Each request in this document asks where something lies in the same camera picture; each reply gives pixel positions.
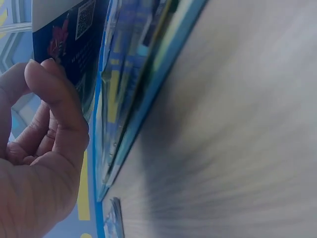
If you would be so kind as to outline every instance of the stack of brochures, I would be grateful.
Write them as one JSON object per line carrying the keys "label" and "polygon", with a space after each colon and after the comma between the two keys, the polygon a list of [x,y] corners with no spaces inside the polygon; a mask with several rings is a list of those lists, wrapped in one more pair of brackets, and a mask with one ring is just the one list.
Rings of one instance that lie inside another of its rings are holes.
{"label": "stack of brochures", "polygon": [[110,0],[96,122],[97,198],[113,184],[206,0]]}
{"label": "stack of brochures", "polygon": [[111,209],[104,222],[106,238],[124,238],[120,200],[111,200]]}

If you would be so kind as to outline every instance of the qr code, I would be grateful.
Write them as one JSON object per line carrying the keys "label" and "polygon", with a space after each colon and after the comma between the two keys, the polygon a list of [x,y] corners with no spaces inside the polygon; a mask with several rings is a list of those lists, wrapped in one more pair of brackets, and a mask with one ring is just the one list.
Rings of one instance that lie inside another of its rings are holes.
{"label": "qr code", "polygon": [[80,38],[93,24],[96,0],[91,0],[78,9],[76,38]]}

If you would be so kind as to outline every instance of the beige surface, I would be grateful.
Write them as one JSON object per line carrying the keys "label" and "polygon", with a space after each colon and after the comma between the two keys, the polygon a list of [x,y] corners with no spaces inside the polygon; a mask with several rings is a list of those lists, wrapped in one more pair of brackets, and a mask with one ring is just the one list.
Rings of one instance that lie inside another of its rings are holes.
{"label": "beige surface", "polygon": [[113,196],[127,238],[317,237],[317,1],[211,0]]}

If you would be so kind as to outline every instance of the yellow stripe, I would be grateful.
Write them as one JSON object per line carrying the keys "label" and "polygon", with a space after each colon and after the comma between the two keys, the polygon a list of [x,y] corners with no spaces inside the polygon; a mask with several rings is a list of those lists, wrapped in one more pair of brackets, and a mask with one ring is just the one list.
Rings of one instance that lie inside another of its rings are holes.
{"label": "yellow stripe", "polygon": [[84,153],[84,162],[80,175],[80,185],[77,198],[78,219],[90,221],[89,195],[88,195],[88,160],[87,151]]}
{"label": "yellow stripe", "polygon": [[80,238],[93,238],[90,234],[84,233],[80,236]]}
{"label": "yellow stripe", "polygon": [[[4,3],[4,0],[0,0],[0,6],[2,6],[3,3]],[[0,26],[2,26],[4,24],[7,17],[8,17],[8,9],[5,9],[4,12],[0,15]],[[0,39],[4,36],[5,36],[5,33],[1,33]]]}
{"label": "yellow stripe", "polygon": [[118,102],[116,101],[120,72],[113,70],[111,72],[110,89],[108,97],[108,122],[115,123],[118,110]]}

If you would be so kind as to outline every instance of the hand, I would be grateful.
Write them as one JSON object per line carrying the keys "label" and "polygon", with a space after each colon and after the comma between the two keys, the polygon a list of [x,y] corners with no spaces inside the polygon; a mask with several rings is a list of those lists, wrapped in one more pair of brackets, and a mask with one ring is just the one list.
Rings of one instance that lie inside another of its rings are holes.
{"label": "hand", "polygon": [[[32,123],[8,144],[11,107],[34,92]],[[73,209],[88,126],[79,99],[52,59],[18,64],[0,76],[0,237],[42,237]]]}

